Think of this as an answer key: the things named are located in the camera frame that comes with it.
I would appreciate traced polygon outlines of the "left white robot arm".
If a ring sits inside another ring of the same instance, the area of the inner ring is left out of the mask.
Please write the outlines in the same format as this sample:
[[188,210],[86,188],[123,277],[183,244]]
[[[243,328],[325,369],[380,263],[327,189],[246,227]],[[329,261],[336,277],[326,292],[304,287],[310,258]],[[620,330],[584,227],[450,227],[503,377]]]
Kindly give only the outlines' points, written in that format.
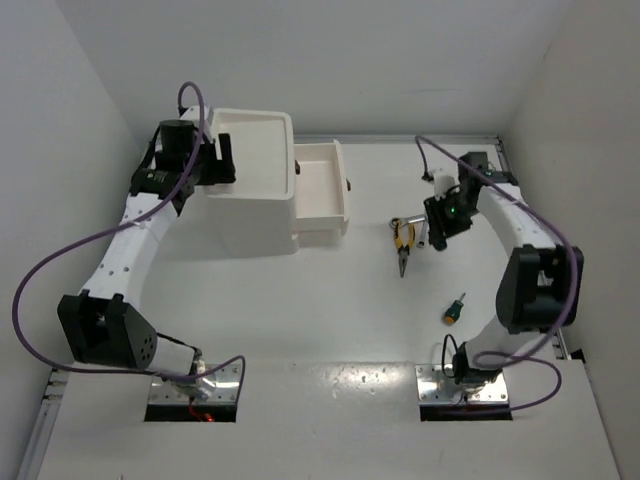
[[75,361],[148,371],[191,385],[205,370],[200,349],[156,331],[139,310],[163,237],[198,186],[236,180],[231,137],[196,140],[191,120],[165,120],[131,178],[122,222],[99,266],[57,313]]

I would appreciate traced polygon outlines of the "white drawer cabinet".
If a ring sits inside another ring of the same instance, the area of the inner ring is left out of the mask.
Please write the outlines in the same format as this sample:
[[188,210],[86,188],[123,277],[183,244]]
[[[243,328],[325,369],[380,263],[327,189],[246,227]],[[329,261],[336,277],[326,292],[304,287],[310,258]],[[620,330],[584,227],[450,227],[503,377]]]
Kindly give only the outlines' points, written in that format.
[[295,167],[291,117],[284,112],[217,108],[211,133],[230,137],[236,181],[204,189],[210,223],[236,258],[291,255]]

